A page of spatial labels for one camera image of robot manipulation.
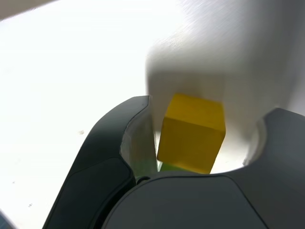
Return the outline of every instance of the block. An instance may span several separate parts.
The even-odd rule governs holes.
[[[158,160],[209,174],[225,137],[221,103],[175,94],[162,125]]]
[[[160,171],[186,171],[186,170],[166,163],[162,163]]]

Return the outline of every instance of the wooden block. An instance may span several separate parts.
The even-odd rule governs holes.
[[[158,160],[209,174],[224,136],[221,103],[175,94],[163,120]]]

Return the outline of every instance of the white surface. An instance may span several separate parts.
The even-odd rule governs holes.
[[[41,228],[91,127],[146,93],[157,130],[175,92],[223,101],[227,135],[212,172],[241,167],[256,120],[281,96],[300,107],[302,93],[289,101],[290,79],[275,68],[285,47],[268,43],[283,32],[276,9],[228,2],[61,0],[2,21],[1,211],[20,229]]]

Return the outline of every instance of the dark gray plastic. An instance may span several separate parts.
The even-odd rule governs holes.
[[[229,178],[163,177],[127,193],[103,229],[266,229]]]
[[[277,108],[264,122],[267,138],[261,156],[226,175],[270,228],[305,228],[305,117]]]
[[[74,160],[44,229],[92,229],[102,226],[115,203],[136,184],[130,165],[121,156],[121,144],[128,128],[137,133],[145,120],[151,122],[146,111],[148,105],[149,96],[131,98],[95,124]],[[138,115],[142,117],[141,122],[133,122]],[[145,136],[154,142],[151,129],[150,134]],[[126,156],[130,154],[134,160],[137,154],[132,150],[137,146],[136,139],[132,146],[124,153]],[[151,162],[154,157],[157,169],[153,149],[149,160]]]

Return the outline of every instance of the yellow cube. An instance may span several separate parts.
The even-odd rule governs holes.
[[[224,136],[221,103],[175,94],[163,120],[158,160],[209,174]]]

